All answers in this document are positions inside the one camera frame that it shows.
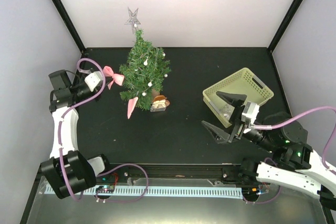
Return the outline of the silver star tree topper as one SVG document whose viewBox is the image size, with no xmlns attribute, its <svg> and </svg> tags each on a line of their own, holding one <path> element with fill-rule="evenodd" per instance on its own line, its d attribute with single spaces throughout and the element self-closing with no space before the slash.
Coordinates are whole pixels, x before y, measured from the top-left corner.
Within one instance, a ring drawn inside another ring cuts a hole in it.
<svg viewBox="0 0 336 224">
<path fill-rule="evenodd" d="M 138 20 L 138 11 L 139 9 L 137 8 L 136 10 L 132 11 L 129 7 L 128 7 L 128 15 L 129 18 L 127 19 L 127 21 L 125 22 L 125 25 L 129 25 L 131 26 L 132 29 L 132 33 L 135 34 L 136 31 L 139 29 L 139 25 L 141 24 Z"/>
</svg>

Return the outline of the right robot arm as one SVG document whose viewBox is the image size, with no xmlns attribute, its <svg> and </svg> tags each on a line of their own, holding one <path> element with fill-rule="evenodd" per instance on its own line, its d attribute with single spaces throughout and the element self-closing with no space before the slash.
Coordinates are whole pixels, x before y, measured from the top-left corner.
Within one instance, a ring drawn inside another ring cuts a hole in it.
<svg viewBox="0 0 336 224">
<path fill-rule="evenodd" d="M 291 188 L 318 199 L 320 204 L 335 210 L 335 167 L 324 155 L 319 155 L 305 143 L 308 132 L 287 113 L 277 113 L 268 118 L 281 119 L 276 125 L 260 125 L 256 122 L 259 105 L 247 100 L 245 94 L 231 94 L 217 91 L 216 95 L 233 107 L 224 116 L 233 126 L 224 130 L 202 121 L 218 144 L 230 144 L 242 137 L 272 154 L 273 165 L 266 161 L 257 162 L 244 158 L 235 171 L 224 170 L 225 182 L 246 187 L 262 184 L 276 184 Z"/>
</svg>

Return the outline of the brown white plush ornament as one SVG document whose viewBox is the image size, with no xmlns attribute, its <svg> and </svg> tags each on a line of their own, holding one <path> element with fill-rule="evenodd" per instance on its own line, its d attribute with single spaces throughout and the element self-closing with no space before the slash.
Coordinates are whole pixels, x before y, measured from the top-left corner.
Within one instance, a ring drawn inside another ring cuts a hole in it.
<svg viewBox="0 0 336 224">
<path fill-rule="evenodd" d="M 167 108 L 170 105 L 170 101 L 164 95 L 158 95 L 154 98 L 152 106 L 158 106 L 159 104 Z"/>
</svg>

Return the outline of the clear battery box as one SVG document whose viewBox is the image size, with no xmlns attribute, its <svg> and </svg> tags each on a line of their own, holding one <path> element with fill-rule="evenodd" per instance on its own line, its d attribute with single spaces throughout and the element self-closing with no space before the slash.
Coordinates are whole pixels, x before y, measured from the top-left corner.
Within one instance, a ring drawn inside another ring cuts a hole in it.
<svg viewBox="0 0 336 224">
<path fill-rule="evenodd" d="M 159 104 L 158 106 L 151 106 L 150 112 L 162 112 L 166 110 L 166 106 Z"/>
</svg>

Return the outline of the green plastic basket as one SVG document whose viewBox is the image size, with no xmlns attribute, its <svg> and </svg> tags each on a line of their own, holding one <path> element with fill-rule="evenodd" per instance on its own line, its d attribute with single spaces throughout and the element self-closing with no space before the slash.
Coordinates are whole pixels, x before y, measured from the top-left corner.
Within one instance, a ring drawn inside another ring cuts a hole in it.
<svg viewBox="0 0 336 224">
<path fill-rule="evenodd" d="M 223 80 L 213 84 L 203 90 L 203 101 L 219 119 L 221 124 L 228 128 L 231 126 L 229 118 L 224 118 L 223 114 L 231 116 L 234 107 L 227 104 L 216 95 L 217 91 L 233 94 L 247 95 L 246 102 L 254 102 L 259 106 L 270 100 L 274 93 L 268 88 L 250 69 L 242 68 Z"/>
</svg>

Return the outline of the pink cone ornament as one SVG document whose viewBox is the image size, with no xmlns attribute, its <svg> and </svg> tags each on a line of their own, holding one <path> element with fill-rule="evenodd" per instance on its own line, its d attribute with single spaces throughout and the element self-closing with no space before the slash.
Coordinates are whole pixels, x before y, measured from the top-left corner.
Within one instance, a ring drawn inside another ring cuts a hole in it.
<svg viewBox="0 0 336 224">
<path fill-rule="evenodd" d="M 136 107 L 136 104 L 137 104 L 137 101 L 138 101 L 138 97 L 135 97 L 135 98 L 132 98 L 128 101 L 128 109 L 127 109 L 127 118 L 130 119 L 135 107 Z"/>
</svg>

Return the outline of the pink star ornament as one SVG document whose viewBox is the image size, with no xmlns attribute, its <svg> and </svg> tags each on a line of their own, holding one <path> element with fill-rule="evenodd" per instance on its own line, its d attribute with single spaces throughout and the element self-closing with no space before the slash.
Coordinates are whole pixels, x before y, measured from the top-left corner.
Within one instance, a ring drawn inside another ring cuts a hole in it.
<svg viewBox="0 0 336 224">
<path fill-rule="evenodd" d="M 103 74 L 106 78 L 110 78 L 110 82 L 108 83 L 107 87 L 110 90 L 112 85 L 115 83 L 119 86 L 123 85 L 124 82 L 124 75 L 115 73 L 113 69 L 109 66 L 104 66 Z"/>
</svg>

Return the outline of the small green christmas tree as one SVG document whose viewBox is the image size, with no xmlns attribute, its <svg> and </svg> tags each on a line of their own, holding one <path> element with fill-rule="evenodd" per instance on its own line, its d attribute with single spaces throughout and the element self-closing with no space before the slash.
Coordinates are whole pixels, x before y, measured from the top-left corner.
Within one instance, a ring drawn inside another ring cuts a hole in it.
<svg viewBox="0 0 336 224">
<path fill-rule="evenodd" d="M 149 110 L 152 105 L 152 92 L 163 90 L 163 81 L 170 71 L 170 61 L 165 58 L 163 48 L 145 40 L 143 30 L 137 30 L 127 61 L 119 68 L 119 72 L 124 75 L 125 88 L 120 92 L 121 99 L 129 101 L 138 97 L 136 107 Z"/>
</svg>

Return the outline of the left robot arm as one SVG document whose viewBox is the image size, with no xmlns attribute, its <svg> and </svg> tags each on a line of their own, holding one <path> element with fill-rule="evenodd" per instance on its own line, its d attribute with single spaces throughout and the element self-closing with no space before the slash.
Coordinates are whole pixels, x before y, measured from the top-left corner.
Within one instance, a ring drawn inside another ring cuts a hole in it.
<svg viewBox="0 0 336 224">
<path fill-rule="evenodd" d="M 113 174 L 104 155 L 86 159 L 78 150 L 79 114 L 74 105 L 94 96 L 103 84 L 100 71 L 90 71 L 84 81 L 72 85 L 66 70 L 49 74 L 53 87 L 49 110 L 54 120 L 54 142 L 49 160 L 41 163 L 41 172 L 60 199 L 96 185 L 96 178 L 108 181 Z"/>
</svg>

